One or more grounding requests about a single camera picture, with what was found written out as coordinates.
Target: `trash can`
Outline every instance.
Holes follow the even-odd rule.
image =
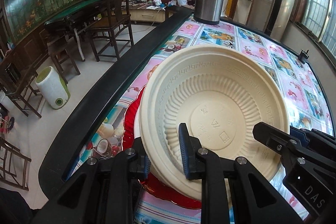
[[[70,99],[70,92],[63,78],[51,66],[39,73],[36,85],[53,109],[60,109]]]

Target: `scalloped red plate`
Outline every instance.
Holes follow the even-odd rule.
[[[124,116],[124,128],[125,132],[121,140],[122,150],[132,147],[134,141],[134,120],[137,110],[140,105],[140,100],[143,91],[146,86],[144,86],[137,98],[127,107]],[[144,181],[140,181],[142,186],[153,196],[171,201],[181,207],[187,209],[201,209],[202,203],[198,200],[187,198],[186,196],[175,191],[173,188],[163,184],[158,180],[152,173],[149,173],[148,178]]]

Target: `plastic bag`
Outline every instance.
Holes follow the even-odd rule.
[[[187,5],[187,0],[177,0],[178,5]]]

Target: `window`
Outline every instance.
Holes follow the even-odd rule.
[[[336,0],[306,0],[302,14],[302,29],[336,57]]]

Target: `bowl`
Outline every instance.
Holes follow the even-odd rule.
[[[263,121],[289,133],[285,102],[271,76],[227,47],[187,47],[166,58],[143,92],[139,127],[151,172],[179,193],[201,200],[201,181],[184,176],[179,124],[220,157],[246,157],[268,180],[280,156],[253,138]]]

